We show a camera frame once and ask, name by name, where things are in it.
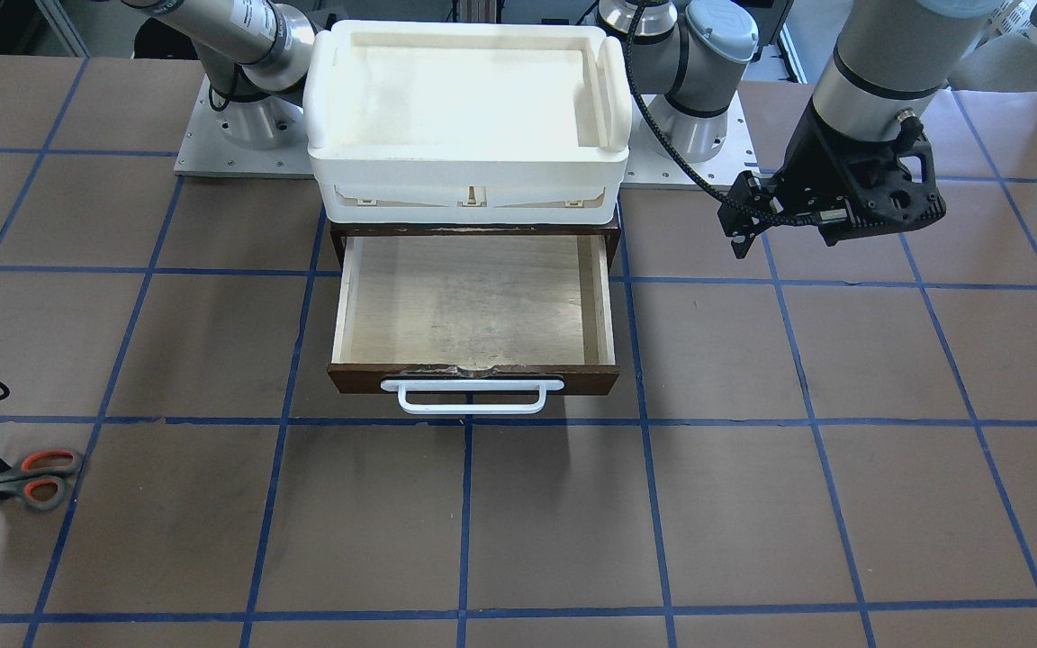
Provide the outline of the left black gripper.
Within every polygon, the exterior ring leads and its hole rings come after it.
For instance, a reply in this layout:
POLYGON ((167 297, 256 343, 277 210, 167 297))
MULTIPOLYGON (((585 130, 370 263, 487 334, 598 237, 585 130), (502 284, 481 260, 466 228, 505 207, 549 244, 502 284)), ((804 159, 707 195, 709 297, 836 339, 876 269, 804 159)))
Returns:
POLYGON ((770 177, 754 171, 738 174, 726 197, 746 210, 728 202, 721 202, 717 209, 736 259, 744 259, 754 240, 765 230, 780 225, 816 227, 828 247, 870 235, 859 214, 839 195, 841 184, 830 154, 830 145, 838 136, 870 142, 835 130, 814 105, 808 105, 791 135, 781 168, 770 177))

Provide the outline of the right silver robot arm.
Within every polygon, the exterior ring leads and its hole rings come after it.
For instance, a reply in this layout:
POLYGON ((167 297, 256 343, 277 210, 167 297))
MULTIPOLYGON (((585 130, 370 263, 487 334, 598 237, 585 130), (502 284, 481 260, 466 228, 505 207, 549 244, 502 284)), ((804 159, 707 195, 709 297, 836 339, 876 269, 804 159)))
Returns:
MULTIPOLYGON (((275 1, 133 1, 131 7, 188 38, 211 92, 230 105, 271 98, 299 104, 314 38, 330 28, 325 18, 275 1)), ((0 501, 56 509, 82 461, 71 448, 32 453, 15 464, 0 455, 0 501)))

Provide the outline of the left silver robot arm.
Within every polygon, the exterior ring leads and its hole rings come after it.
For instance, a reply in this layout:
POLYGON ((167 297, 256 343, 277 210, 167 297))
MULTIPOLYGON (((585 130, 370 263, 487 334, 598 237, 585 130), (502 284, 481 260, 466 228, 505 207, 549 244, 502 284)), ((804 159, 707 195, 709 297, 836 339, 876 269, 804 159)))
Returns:
POLYGON ((994 1, 856 1, 773 176, 728 192, 710 159, 760 44, 733 1, 600 1, 594 21, 623 49, 630 97, 660 153, 716 198, 742 258, 770 227, 815 227, 828 246, 919 230, 945 216, 922 114, 994 11, 994 1))

